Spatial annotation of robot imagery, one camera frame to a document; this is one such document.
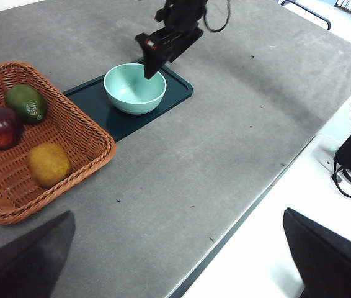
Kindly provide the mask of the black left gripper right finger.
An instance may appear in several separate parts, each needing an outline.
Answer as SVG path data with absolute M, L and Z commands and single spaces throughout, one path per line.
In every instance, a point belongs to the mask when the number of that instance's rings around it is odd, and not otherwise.
M 294 209 L 283 229 L 304 289 L 301 297 L 351 297 L 351 241 Z

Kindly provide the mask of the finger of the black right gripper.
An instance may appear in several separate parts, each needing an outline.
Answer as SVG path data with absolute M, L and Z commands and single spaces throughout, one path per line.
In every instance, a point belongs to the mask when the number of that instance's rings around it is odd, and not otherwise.
M 163 65 L 167 62 L 166 58 L 155 53 L 144 54 L 144 76 L 151 79 Z

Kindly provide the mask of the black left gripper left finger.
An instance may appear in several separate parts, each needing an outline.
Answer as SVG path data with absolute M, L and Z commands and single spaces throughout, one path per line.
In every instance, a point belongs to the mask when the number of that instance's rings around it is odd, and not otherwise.
M 75 229 L 67 211 L 0 247 L 0 297 L 50 297 Z

